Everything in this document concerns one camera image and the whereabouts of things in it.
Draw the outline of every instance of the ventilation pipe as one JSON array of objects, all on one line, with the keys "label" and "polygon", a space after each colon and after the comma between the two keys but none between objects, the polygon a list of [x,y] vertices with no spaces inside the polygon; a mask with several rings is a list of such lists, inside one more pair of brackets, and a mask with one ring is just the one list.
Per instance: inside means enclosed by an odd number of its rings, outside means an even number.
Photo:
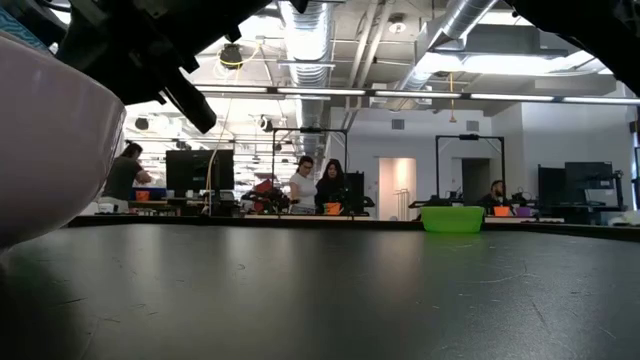
[{"label": "ventilation pipe", "polygon": [[465,38],[496,2],[498,0],[449,1],[445,14],[435,20],[438,27],[432,34],[427,34],[427,46],[423,49],[425,53],[416,59],[416,65],[398,83],[396,90],[421,90],[433,75],[431,71],[437,54],[431,51],[452,40]]},{"label": "ventilation pipe", "polygon": [[[304,14],[300,14],[289,2],[280,3],[280,12],[286,24],[285,43],[289,60],[326,62],[330,60],[330,35],[332,4],[309,2]],[[329,68],[321,65],[292,65],[291,78],[298,87],[326,87]],[[298,126],[321,125],[323,101],[296,100]],[[303,138],[306,154],[316,150],[314,139]]]}]

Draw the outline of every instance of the long hair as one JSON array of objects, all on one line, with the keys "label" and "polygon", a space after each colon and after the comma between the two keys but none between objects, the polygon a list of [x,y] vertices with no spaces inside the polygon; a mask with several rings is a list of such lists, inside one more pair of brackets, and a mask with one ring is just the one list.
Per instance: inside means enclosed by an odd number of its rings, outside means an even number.
[{"label": "long hair", "polygon": [[298,161],[298,168],[296,169],[296,173],[300,172],[300,166],[302,166],[302,164],[306,162],[311,163],[311,165],[313,165],[313,159],[311,158],[311,156],[305,155],[300,158],[300,160]]},{"label": "long hair", "polygon": [[134,142],[129,142],[129,145],[127,145],[120,156],[132,158],[135,153],[142,154],[142,146]]},{"label": "long hair", "polygon": [[[329,177],[329,167],[333,165],[336,167],[336,172],[338,173],[335,179],[331,179]],[[322,182],[335,181],[338,185],[344,184],[344,171],[342,171],[342,165],[340,165],[340,161],[338,159],[331,159],[327,163],[327,167],[324,168],[324,173],[322,174]]]}]

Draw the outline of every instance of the workstation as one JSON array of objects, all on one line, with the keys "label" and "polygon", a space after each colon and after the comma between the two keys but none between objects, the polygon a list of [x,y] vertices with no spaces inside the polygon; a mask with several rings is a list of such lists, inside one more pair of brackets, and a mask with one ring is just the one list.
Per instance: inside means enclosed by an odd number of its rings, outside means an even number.
[{"label": "workstation", "polygon": [[524,0],[154,3],[0,36],[12,359],[638,357],[639,88],[593,42]]}]

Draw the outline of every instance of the ceiling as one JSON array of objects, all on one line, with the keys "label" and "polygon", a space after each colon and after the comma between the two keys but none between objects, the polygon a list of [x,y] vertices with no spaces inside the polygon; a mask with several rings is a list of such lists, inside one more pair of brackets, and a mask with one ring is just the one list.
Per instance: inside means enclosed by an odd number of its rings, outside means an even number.
[{"label": "ceiling", "polygon": [[[331,38],[332,42],[332,62],[335,67],[331,71],[330,86],[343,87],[351,71],[352,63],[356,53],[358,43],[357,32],[358,24],[367,11],[369,0],[348,0],[343,4],[336,5],[333,11],[334,29]],[[401,80],[409,71],[415,61],[414,42],[416,41],[421,24],[431,21],[435,17],[442,15],[445,11],[447,0],[397,0],[393,5],[393,13],[404,15],[403,23],[406,30],[401,33],[392,33],[387,28],[389,24],[383,24],[382,41],[376,51],[376,62],[371,66],[365,81],[365,86],[372,84],[392,84]],[[482,24],[499,24],[508,27],[513,26],[530,26],[524,19],[514,18],[511,11],[499,3],[485,18]],[[285,30],[282,21],[274,17],[252,17],[245,23],[241,24],[240,30],[242,38],[237,41],[240,46],[240,52],[246,63],[243,64],[239,71],[229,71],[225,69],[218,61],[218,54],[226,40],[221,39],[197,56],[200,68],[192,74],[185,74],[194,84],[238,84],[238,85],[291,85],[289,75],[289,67],[279,65],[278,60],[286,59],[286,46],[284,43]],[[553,40],[558,46],[565,46],[563,41]],[[604,69],[599,61],[580,61],[575,59],[581,65],[580,68],[571,68],[576,74],[587,74],[583,76],[514,76],[514,75],[495,75],[481,74],[471,72],[452,73],[453,88],[455,91],[488,92],[488,93],[557,93],[575,94],[575,95],[603,95],[609,93],[613,86],[615,88],[615,80],[612,76],[597,75]],[[444,76],[432,76],[429,83],[434,90],[449,91],[451,87],[451,79],[449,74]],[[147,160],[148,166],[158,167],[158,173],[161,173],[157,161],[152,160],[159,156],[167,149],[175,148],[175,138],[195,138],[215,140],[220,138],[222,129],[224,128],[223,138],[238,140],[265,140],[270,141],[272,135],[263,132],[256,121],[261,116],[271,119],[274,126],[278,127],[297,127],[296,121],[296,102],[291,99],[284,100],[255,100],[255,99],[226,99],[226,98],[209,98],[208,102],[215,113],[218,115],[218,124],[214,129],[205,135],[199,134],[187,121],[180,112],[170,104],[160,105],[157,103],[138,104],[128,107],[128,118],[125,124],[125,136],[128,138],[165,138],[165,141],[153,142],[146,141],[143,146],[149,155]],[[343,99],[333,98],[329,103],[331,106],[344,106]],[[456,104],[459,110],[481,110],[485,116],[502,110],[508,103],[484,102],[484,101],[461,101]],[[434,112],[444,109],[450,109],[450,101],[435,100],[430,108]],[[172,126],[162,127],[156,126],[157,131],[141,131],[136,129],[135,120],[138,117],[147,117],[151,121],[160,123],[166,122],[165,119],[173,121]],[[283,140],[293,142],[282,151],[291,155],[291,160],[295,161],[295,157],[301,154],[301,150],[297,144],[301,143],[300,134],[292,133]],[[244,144],[252,147],[244,147],[240,152],[258,152],[269,153],[270,145]],[[202,148],[212,148],[212,142],[198,143]],[[252,156],[249,156],[246,164],[238,159],[239,164],[246,168],[255,167]],[[270,158],[264,160],[266,165],[270,166]],[[288,176],[293,165],[282,164],[277,165],[278,172],[283,176]],[[239,171],[239,177],[245,177],[250,169]]]}]

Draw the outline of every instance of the orange container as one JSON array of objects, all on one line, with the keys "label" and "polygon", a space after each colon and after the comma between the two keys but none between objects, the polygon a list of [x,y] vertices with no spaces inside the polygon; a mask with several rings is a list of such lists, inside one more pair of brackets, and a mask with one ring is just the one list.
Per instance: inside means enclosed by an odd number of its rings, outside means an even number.
[{"label": "orange container", "polygon": [[509,207],[508,206],[494,206],[493,213],[495,216],[509,216]]},{"label": "orange container", "polygon": [[327,203],[327,215],[340,215],[340,203]]},{"label": "orange container", "polygon": [[136,201],[149,201],[148,191],[136,191]]}]

